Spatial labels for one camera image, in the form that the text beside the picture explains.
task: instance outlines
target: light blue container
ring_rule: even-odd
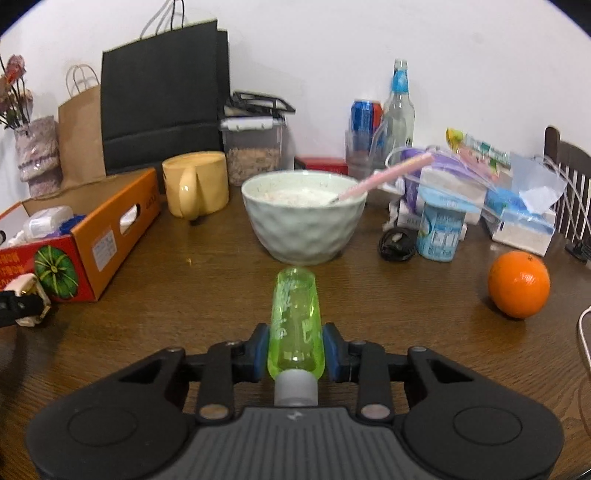
[[[425,186],[418,188],[418,194],[425,201],[425,207],[418,230],[417,251],[429,260],[450,262],[456,253],[466,214],[477,212],[479,208]]]

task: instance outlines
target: red box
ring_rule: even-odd
[[[333,157],[296,157],[294,159],[296,170],[321,170],[331,171],[347,175],[347,162],[342,158]]]

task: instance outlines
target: white bottle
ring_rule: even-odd
[[[391,93],[384,106],[385,155],[388,155],[394,148],[412,146],[414,115],[414,105],[408,96],[407,62],[406,60],[397,60]],[[394,157],[390,160],[390,165],[400,159],[400,155],[394,155]]]

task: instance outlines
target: wooden chair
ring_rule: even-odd
[[[591,157],[574,145],[560,139],[560,132],[555,127],[546,128],[544,136],[544,155],[550,157],[576,186],[582,203],[568,185],[565,194],[554,206],[556,211],[556,230],[568,240],[589,239],[589,230],[585,218],[590,218],[591,205]],[[569,203],[574,220],[566,207]]]

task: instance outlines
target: table surface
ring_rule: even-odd
[[[591,464],[591,383],[577,343],[576,322],[591,303],[591,271],[555,238],[544,261],[550,299],[538,315],[509,320],[487,297],[490,265],[509,248],[471,226],[451,263],[418,255],[388,263],[376,246],[386,212],[366,208],[343,254],[311,267],[323,322],[348,340],[381,343],[405,353],[424,345],[543,403],[561,420],[566,442],[553,479]],[[246,339],[269,322],[272,289],[282,264],[257,242],[242,199],[194,225],[162,214],[141,238],[97,303],[62,304],[34,329],[0,330],[0,474],[36,479],[24,446],[29,420],[59,396],[170,345],[205,352]],[[393,384],[395,406],[405,405]],[[186,411],[194,405],[192,387]],[[355,402],[355,386],[322,383],[320,404]],[[236,406],[272,403],[272,384],[236,386]]]

